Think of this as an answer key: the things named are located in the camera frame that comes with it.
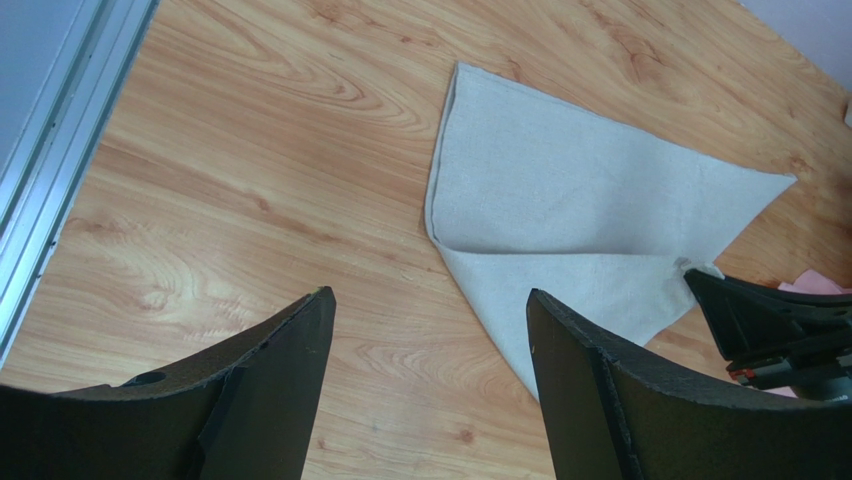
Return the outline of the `beige cloth napkin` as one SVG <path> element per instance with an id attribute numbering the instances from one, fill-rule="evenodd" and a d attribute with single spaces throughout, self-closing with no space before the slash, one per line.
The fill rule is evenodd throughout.
<path id="1" fill-rule="evenodd" d="M 425 227 L 508 365 L 535 391 L 532 290 L 644 345 L 693 308 L 685 271 L 711 267 L 794 181 L 458 63 Z"/>

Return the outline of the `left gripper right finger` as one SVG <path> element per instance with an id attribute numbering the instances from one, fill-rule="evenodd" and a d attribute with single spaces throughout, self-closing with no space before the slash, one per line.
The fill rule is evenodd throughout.
<path id="1" fill-rule="evenodd" d="M 559 479 L 847 479 L 851 406 L 727 383 L 594 323 L 548 292 L 529 349 Z"/>

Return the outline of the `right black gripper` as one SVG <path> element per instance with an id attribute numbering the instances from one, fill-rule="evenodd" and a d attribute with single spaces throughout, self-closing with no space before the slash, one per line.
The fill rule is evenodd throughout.
<path id="1" fill-rule="evenodd" d="M 684 280 L 723 358 L 733 361 L 727 372 L 736 383 L 807 400 L 851 399 L 849 295 L 786 292 L 698 269 Z"/>

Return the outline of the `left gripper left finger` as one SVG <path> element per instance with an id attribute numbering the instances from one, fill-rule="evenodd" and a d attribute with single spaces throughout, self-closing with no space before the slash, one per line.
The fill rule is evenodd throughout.
<path id="1" fill-rule="evenodd" d="M 321 287 L 119 386 L 1 389 L 5 479 L 298 479 L 336 300 Z"/>

